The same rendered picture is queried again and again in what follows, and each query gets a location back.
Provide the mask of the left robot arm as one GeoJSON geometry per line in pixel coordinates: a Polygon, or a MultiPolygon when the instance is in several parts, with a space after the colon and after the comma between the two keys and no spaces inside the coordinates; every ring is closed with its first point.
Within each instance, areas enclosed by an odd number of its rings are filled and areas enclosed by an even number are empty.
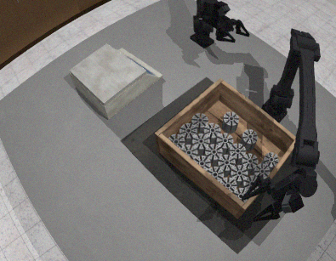
{"type": "Polygon", "coordinates": [[[298,170],[289,175],[294,185],[288,176],[275,184],[284,213],[295,213],[304,207],[301,196],[313,196],[317,190],[315,169],[320,151],[316,132],[314,61],[318,62],[320,58],[320,46],[315,38],[308,32],[292,28],[290,50],[282,77],[277,85],[273,85],[270,98],[261,108],[277,122],[281,122],[288,113],[287,108],[291,108],[294,97],[291,86],[299,68],[299,126],[290,162],[298,170]]]}

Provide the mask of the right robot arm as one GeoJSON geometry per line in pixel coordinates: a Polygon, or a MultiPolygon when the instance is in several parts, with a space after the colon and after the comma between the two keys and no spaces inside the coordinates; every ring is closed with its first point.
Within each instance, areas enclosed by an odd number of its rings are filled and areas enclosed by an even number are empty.
{"type": "Polygon", "coordinates": [[[230,20],[230,18],[225,15],[231,9],[227,3],[222,1],[218,2],[218,0],[196,0],[196,6],[197,12],[196,15],[193,15],[195,34],[191,35],[191,40],[203,48],[207,48],[214,43],[214,40],[209,36],[210,32],[214,32],[214,28],[211,24],[216,26],[219,22],[230,20]]]}

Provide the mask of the grey slotted metal stack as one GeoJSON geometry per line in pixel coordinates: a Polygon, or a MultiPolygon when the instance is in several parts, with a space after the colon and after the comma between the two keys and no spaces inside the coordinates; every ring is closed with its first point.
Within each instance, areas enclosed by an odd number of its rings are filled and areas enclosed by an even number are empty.
{"type": "Polygon", "coordinates": [[[241,139],[241,142],[240,144],[242,144],[242,147],[246,145],[246,151],[249,151],[252,150],[258,140],[258,134],[254,131],[253,133],[253,130],[252,129],[249,129],[249,130],[246,130],[243,135],[242,135],[242,139],[241,139]],[[253,134],[253,135],[252,135],[253,134]],[[256,140],[256,141],[255,141],[256,140]],[[251,144],[252,142],[252,144],[251,144]],[[251,148],[250,148],[251,146],[251,148]]]}
{"type": "MultiPolygon", "coordinates": [[[[242,161],[242,158],[245,156],[245,154],[246,154],[246,149],[245,149],[245,147],[243,146],[243,148],[242,148],[242,144],[233,144],[231,147],[230,147],[230,150],[229,150],[229,153],[228,153],[228,155],[229,156],[233,156],[234,157],[234,159],[235,159],[235,162],[236,162],[236,165],[239,165],[240,163],[241,163],[241,161],[242,161]],[[235,149],[234,149],[234,148],[235,149]]],[[[229,156],[228,156],[228,158],[227,158],[227,160],[229,159],[229,156]]],[[[234,160],[233,159],[233,160],[234,160]]]]}
{"type": "Polygon", "coordinates": [[[191,145],[186,145],[185,147],[183,146],[181,150],[186,154],[188,153],[187,155],[190,156],[192,160],[195,160],[195,158],[197,157],[198,151],[196,150],[196,147],[194,145],[192,146],[191,150],[190,148],[191,148],[191,145]]]}
{"type": "Polygon", "coordinates": [[[204,128],[204,134],[206,134],[210,140],[210,144],[216,144],[216,139],[221,133],[221,129],[218,124],[215,123],[209,123],[209,125],[206,125],[204,128]],[[216,137],[215,137],[216,136],[216,137]]]}
{"type": "Polygon", "coordinates": [[[171,138],[168,137],[169,140],[171,140],[175,145],[177,145],[180,149],[185,146],[185,139],[182,138],[182,135],[177,134],[178,138],[176,138],[176,134],[172,134],[171,138]]]}
{"type": "Polygon", "coordinates": [[[214,168],[210,168],[207,172],[209,172],[214,178],[216,178],[219,182],[223,179],[224,174],[223,174],[223,170],[219,167],[214,167],[214,168]],[[219,170],[219,171],[218,171],[219,170]]]}
{"type": "Polygon", "coordinates": [[[213,162],[212,167],[217,166],[218,160],[222,157],[222,148],[220,149],[219,145],[216,145],[216,148],[214,150],[214,144],[210,145],[209,147],[206,148],[205,150],[205,156],[207,159],[211,162],[213,162]],[[210,148],[209,148],[210,147],[210,148]]]}
{"type": "Polygon", "coordinates": [[[203,156],[203,154],[205,155],[205,150],[209,146],[209,145],[207,145],[209,143],[210,143],[210,140],[209,140],[208,136],[205,134],[204,138],[203,138],[203,133],[199,133],[198,137],[197,137],[197,135],[195,135],[193,140],[192,140],[192,145],[194,145],[196,147],[199,156],[203,156]],[[198,150],[198,148],[199,148],[199,150],[198,150]]]}
{"type": "Polygon", "coordinates": [[[278,155],[275,154],[275,155],[273,156],[273,154],[274,154],[274,152],[267,153],[267,154],[265,155],[263,161],[261,162],[261,165],[262,165],[263,163],[267,165],[265,168],[269,167],[270,172],[271,172],[272,169],[276,166],[276,164],[279,162],[278,155]],[[272,157],[272,156],[273,156],[273,157],[272,157]],[[267,157],[267,158],[266,158],[266,157],[267,157]],[[278,158],[278,159],[277,159],[277,158],[278,158]],[[275,159],[276,159],[276,160],[275,160],[275,159]],[[268,164],[269,164],[269,165],[268,165],[268,164]]]}
{"type": "Polygon", "coordinates": [[[193,124],[191,125],[190,123],[182,125],[179,130],[179,134],[182,135],[182,138],[184,137],[185,139],[185,145],[192,144],[192,140],[196,135],[196,133],[197,133],[196,126],[194,126],[193,124]]]}
{"type": "Polygon", "coordinates": [[[229,178],[228,181],[227,181],[228,178],[224,178],[220,181],[220,183],[222,185],[224,185],[228,190],[230,190],[232,193],[233,191],[236,190],[236,181],[233,182],[233,178],[229,178]],[[232,183],[233,182],[233,183],[232,183]]]}
{"type": "MultiPolygon", "coordinates": [[[[249,174],[252,174],[253,173],[253,171],[254,171],[254,169],[257,167],[257,165],[258,165],[258,160],[257,160],[257,156],[256,155],[253,155],[253,159],[250,159],[251,158],[251,156],[252,156],[253,154],[251,154],[251,153],[249,153],[248,155],[246,154],[244,157],[243,157],[243,159],[242,159],[242,161],[241,161],[241,164],[240,165],[242,165],[242,167],[244,166],[246,169],[247,169],[247,171],[248,171],[248,175],[249,174]],[[249,158],[249,159],[248,159],[249,158]],[[252,170],[252,171],[251,171],[252,170]]],[[[241,167],[241,171],[242,171],[242,167],[241,167]]],[[[246,171],[246,172],[247,172],[246,171]]]]}
{"type": "Polygon", "coordinates": [[[237,129],[238,123],[239,123],[239,116],[236,115],[235,112],[232,112],[232,113],[227,112],[223,118],[222,129],[223,131],[225,130],[226,133],[229,133],[230,130],[231,130],[231,133],[234,133],[237,129]]]}
{"type": "Polygon", "coordinates": [[[194,126],[196,126],[197,135],[198,135],[198,128],[200,133],[203,133],[205,126],[208,125],[208,117],[206,117],[206,115],[202,114],[202,116],[200,118],[199,117],[200,113],[197,113],[191,118],[191,125],[193,124],[194,126]]]}
{"type": "Polygon", "coordinates": [[[200,156],[195,158],[195,162],[200,165],[201,167],[203,167],[203,169],[205,169],[206,171],[208,171],[210,169],[211,166],[211,161],[209,160],[209,158],[207,159],[206,156],[201,156],[201,160],[200,160],[200,156]],[[207,163],[207,164],[206,164],[207,163]],[[205,167],[204,167],[205,166],[205,167]]]}
{"type": "Polygon", "coordinates": [[[218,161],[219,169],[221,168],[224,173],[224,177],[228,177],[231,174],[232,168],[235,166],[236,162],[233,156],[229,156],[229,161],[227,160],[228,155],[223,155],[218,161]],[[234,160],[233,160],[234,159],[234,160]],[[229,163],[229,164],[228,164],[229,163]],[[224,165],[224,166],[223,166],[224,165]],[[221,167],[222,166],[222,167],[221,167]]]}
{"type": "Polygon", "coordinates": [[[233,138],[232,138],[232,136],[229,135],[228,138],[227,138],[227,136],[228,136],[228,133],[223,133],[223,135],[220,134],[218,136],[218,138],[217,138],[216,144],[218,143],[217,145],[219,145],[220,148],[222,148],[222,150],[223,150],[222,155],[225,155],[225,153],[226,153],[226,155],[228,155],[230,147],[233,145],[233,138]]]}
{"type": "Polygon", "coordinates": [[[240,198],[240,200],[242,200],[242,196],[247,192],[247,190],[245,189],[244,192],[242,193],[243,189],[244,188],[238,188],[233,192],[233,194],[236,195],[238,198],[240,198]]]}
{"type": "MultiPolygon", "coordinates": [[[[245,189],[246,189],[246,190],[249,190],[250,187],[252,186],[252,184],[254,183],[254,181],[255,181],[256,178],[257,178],[257,177],[255,177],[254,180],[253,180],[253,177],[254,177],[253,175],[251,175],[251,176],[249,176],[249,177],[246,177],[245,180],[244,180],[245,182],[243,182],[241,188],[244,188],[244,190],[245,190],[245,189]]],[[[258,186],[257,186],[254,190],[257,190],[257,189],[258,189],[258,186]]],[[[244,191],[244,190],[243,190],[243,191],[244,191]]],[[[252,192],[254,192],[254,190],[253,190],[252,192]]],[[[242,191],[242,192],[243,192],[243,191],[242,191]]],[[[252,192],[251,192],[251,193],[252,193],[252,192]]],[[[250,194],[251,194],[251,193],[250,193],[250,194]]]]}
{"type": "MultiPolygon", "coordinates": [[[[231,174],[229,177],[232,177],[234,181],[236,181],[236,186],[239,187],[243,184],[245,178],[248,176],[247,169],[243,166],[242,171],[240,170],[242,165],[237,165],[236,167],[233,167],[231,170],[231,174]],[[233,172],[232,172],[233,171],[233,172]],[[247,172],[246,172],[247,171],[247,172]],[[244,176],[243,176],[244,175],[244,176]],[[234,176],[234,177],[233,177],[234,176]]],[[[233,183],[232,182],[232,183],[233,183]]]]}
{"type": "Polygon", "coordinates": [[[266,164],[262,164],[261,163],[259,165],[257,165],[257,167],[254,169],[252,175],[254,175],[253,180],[255,177],[258,178],[258,176],[262,175],[263,179],[266,179],[267,176],[270,174],[270,169],[269,167],[267,167],[265,170],[264,168],[266,167],[266,164]],[[260,172],[261,171],[261,172],[260,172]]]}

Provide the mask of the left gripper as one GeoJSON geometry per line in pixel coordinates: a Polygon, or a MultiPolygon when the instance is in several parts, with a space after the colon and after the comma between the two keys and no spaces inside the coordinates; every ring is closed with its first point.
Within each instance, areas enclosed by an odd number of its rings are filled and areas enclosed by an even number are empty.
{"type": "Polygon", "coordinates": [[[271,199],[271,202],[274,207],[272,206],[272,204],[270,204],[265,210],[263,210],[261,213],[259,213],[256,217],[253,218],[254,222],[280,218],[279,213],[282,211],[282,202],[276,191],[275,184],[273,184],[270,177],[263,179],[262,175],[258,176],[258,178],[256,178],[250,189],[242,196],[242,200],[246,200],[248,198],[259,195],[266,191],[268,195],[272,196],[273,199],[271,199]],[[257,186],[259,186],[259,188],[254,192],[252,192],[257,186]],[[271,212],[271,215],[261,217],[269,212],[271,212]]]}

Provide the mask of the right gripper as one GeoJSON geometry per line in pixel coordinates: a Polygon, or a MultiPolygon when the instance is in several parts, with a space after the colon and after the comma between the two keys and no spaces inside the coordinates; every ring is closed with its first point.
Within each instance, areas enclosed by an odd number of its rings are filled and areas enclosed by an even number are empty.
{"type": "MultiPolygon", "coordinates": [[[[211,24],[211,23],[210,23],[211,24]]],[[[235,20],[235,19],[230,19],[230,20],[225,20],[222,22],[219,22],[217,24],[217,27],[211,24],[212,27],[216,29],[216,40],[218,41],[223,41],[223,42],[231,42],[234,43],[236,40],[235,38],[229,33],[229,31],[234,31],[233,26],[236,25],[236,34],[243,35],[246,37],[249,37],[249,33],[246,30],[245,26],[243,25],[241,20],[235,20]],[[230,28],[230,29],[229,29],[230,28]],[[241,32],[240,28],[242,28],[246,33],[241,32]],[[219,30],[218,30],[219,29],[219,30]],[[224,38],[224,37],[229,37],[230,39],[224,38]]]]}

